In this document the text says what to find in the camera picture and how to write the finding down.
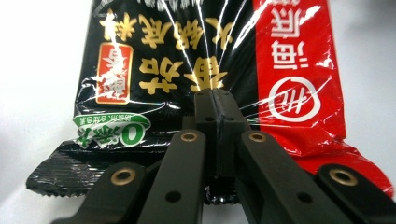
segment hole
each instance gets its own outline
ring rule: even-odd
[[[332,169],[329,172],[330,177],[345,186],[356,186],[358,185],[358,179],[348,171],[341,169]]]
[[[267,140],[265,135],[262,133],[251,133],[249,138],[255,142],[265,142]]]
[[[181,135],[181,140],[185,142],[193,142],[198,138],[198,136],[195,133],[183,133]]]
[[[124,179],[127,179],[129,176],[131,176],[130,173],[128,173],[128,172],[122,172],[122,173],[119,173],[119,174],[117,175],[117,179],[118,179],[118,180],[124,180]]]
[[[303,202],[303,203],[312,203],[314,200],[312,199],[311,195],[305,193],[305,192],[300,192],[297,194],[297,198]]]
[[[335,175],[337,176],[337,178],[340,178],[340,179],[342,179],[344,181],[350,181],[351,180],[349,175],[346,175],[344,173],[336,173]]]
[[[215,120],[214,120],[213,118],[206,117],[206,118],[205,118],[205,121],[212,122],[212,121],[215,121]]]
[[[181,194],[178,191],[170,191],[165,196],[166,201],[169,203],[177,203],[181,199]]]
[[[113,185],[122,186],[131,183],[136,177],[136,172],[130,168],[122,168],[111,176]]]

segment plastic food package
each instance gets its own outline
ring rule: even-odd
[[[73,119],[79,138],[43,161],[27,188],[81,195],[111,164],[154,163],[203,89],[232,93],[251,128],[271,134],[306,171],[344,164],[393,194],[344,142],[325,0],[93,0]],[[237,202],[232,184],[223,187],[209,203]]]

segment green logo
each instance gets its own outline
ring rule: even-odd
[[[139,144],[151,126],[148,118],[135,113],[110,113],[76,116],[79,138],[76,143],[83,148],[94,141],[100,147],[116,145],[121,141],[127,147]]]

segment black plastic part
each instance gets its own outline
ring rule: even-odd
[[[220,89],[195,94],[195,123],[207,137],[206,176],[234,177],[235,143],[250,130],[233,95]]]
[[[205,142],[196,130],[175,133],[137,223],[201,223]]]
[[[396,223],[396,204],[381,189],[355,170],[327,164],[317,182],[355,223]]]
[[[181,124],[181,130],[196,129],[195,116],[184,116]]]
[[[135,223],[149,193],[150,179],[155,176],[159,165],[160,162],[156,162],[147,170],[129,162],[109,167],[74,216],[52,223]]]
[[[236,185],[253,223],[352,223],[269,134],[248,131],[238,147]]]

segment plastic wrapper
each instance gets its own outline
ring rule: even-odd
[[[152,164],[203,89],[232,93],[252,129],[274,136],[306,171],[345,164],[393,194],[344,142],[325,0],[93,0],[73,119],[79,138],[43,161],[27,188],[80,195],[111,164]],[[233,181],[213,189],[209,203],[237,202]]]

